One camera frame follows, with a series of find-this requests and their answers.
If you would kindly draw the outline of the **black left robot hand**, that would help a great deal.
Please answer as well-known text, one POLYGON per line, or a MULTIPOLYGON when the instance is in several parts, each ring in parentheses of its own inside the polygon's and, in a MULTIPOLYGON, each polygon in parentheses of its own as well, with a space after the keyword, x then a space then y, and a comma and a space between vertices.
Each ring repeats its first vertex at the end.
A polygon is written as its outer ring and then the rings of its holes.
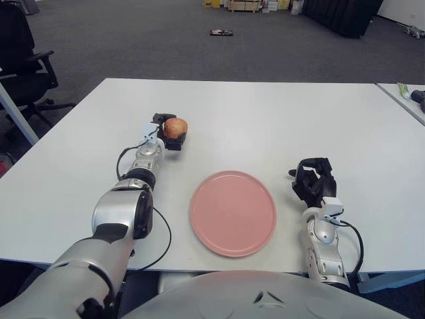
POLYGON ((165 149, 181 151, 188 132, 188 124, 174 114, 156 113, 153 116, 154 124, 158 124, 157 137, 165 145, 165 149))

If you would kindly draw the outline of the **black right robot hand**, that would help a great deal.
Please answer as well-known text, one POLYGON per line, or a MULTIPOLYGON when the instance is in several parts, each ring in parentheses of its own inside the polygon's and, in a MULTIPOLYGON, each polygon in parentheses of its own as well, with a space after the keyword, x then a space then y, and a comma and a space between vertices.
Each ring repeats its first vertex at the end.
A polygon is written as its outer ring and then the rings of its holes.
POLYGON ((324 197, 337 196, 337 184, 327 158, 307 158, 299 162, 296 169, 288 171, 293 177, 292 189, 307 207, 321 208, 324 197))

